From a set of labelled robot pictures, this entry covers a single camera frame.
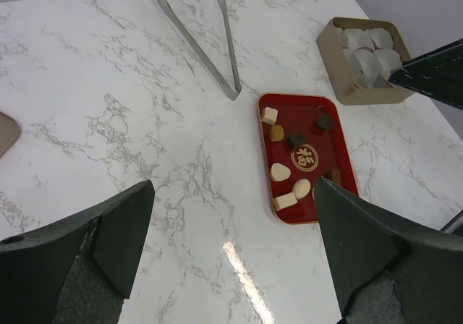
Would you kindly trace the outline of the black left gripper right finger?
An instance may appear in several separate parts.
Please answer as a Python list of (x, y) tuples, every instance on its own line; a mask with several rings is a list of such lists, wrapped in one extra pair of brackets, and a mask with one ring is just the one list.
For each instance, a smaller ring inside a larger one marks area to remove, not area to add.
[(315, 206), (341, 323), (461, 323), (462, 214), (435, 230), (321, 177)]

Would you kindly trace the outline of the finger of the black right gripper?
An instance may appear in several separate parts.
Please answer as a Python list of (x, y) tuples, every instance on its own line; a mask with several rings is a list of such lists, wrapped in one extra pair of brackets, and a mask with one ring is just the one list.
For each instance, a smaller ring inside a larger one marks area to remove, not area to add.
[(406, 61), (391, 71), (388, 82), (436, 101), (462, 108), (462, 40)]

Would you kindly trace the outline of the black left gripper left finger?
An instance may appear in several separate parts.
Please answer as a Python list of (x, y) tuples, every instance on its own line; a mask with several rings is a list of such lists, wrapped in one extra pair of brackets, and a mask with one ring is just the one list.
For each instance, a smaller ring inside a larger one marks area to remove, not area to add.
[(145, 244), (151, 181), (1, 241), (2, 323), (118, 323)]

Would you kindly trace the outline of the golden round patterned chocolate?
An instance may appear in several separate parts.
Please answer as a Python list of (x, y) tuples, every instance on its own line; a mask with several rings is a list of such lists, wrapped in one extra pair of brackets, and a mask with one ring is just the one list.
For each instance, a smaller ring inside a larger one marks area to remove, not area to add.
[(280, 124), (271, 125), (268, 134), (271, 142), (281, 142), (284, 139), (284, 128)]

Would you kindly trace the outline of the cream square chocolate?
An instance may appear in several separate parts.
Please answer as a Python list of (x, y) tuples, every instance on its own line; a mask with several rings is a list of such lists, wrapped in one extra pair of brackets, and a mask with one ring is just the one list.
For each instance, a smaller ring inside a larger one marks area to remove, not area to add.
[(260, 121), (264, 124), (274, 125), (278, 119), (278, 110), (265, 107), (260, 111)]

